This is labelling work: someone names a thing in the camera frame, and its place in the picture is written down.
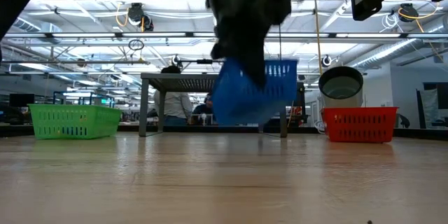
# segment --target green basket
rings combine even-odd
[[[91,105],[30,104],[37,139],[94,139],[117,132],[121,111]]]

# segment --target red basket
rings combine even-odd
[[[324,108],[322,118],[330,141],[385,143],[392,141],[398,107]]]

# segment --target wooden surface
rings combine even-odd
[[[137,133],[0,139],[0,223],[432,224],[448,143]]]

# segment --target person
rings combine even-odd
[[[204,99],[204,104],[196,106],[195,110],[193,111],[193,116],[191,118],[192,124],[194,125],[203,125],[204,119],[202,119],[202,115],[210,115],[213,114],[212,109],[212,102],[210,101],[211,93],[208,93],[207,96]]]
[[[168,66],[162,69],[161,74],[180,74],[181,70],[177,66]],[[164,115],[160,115],[160,92],[157,90],[154,94],[154,105],[159,115],[159,120],[164,118],[166,126],[184,126],[187,125],[191,117],[193,105],[191,104],[188,93],[168,92],[165,97]]]

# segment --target metal table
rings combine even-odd
[[[139,136],[146,136],[149,85],[159,90],[159,115],[164,115],[167,92],[211,92],[217,77],[218,75],[211,74],[142,73]],[[164,123],[162,116],[160,116],[158,132],[163,132]],[[286,137],[288,135],[286,109],[280,111],[280,128],[280,137]]]

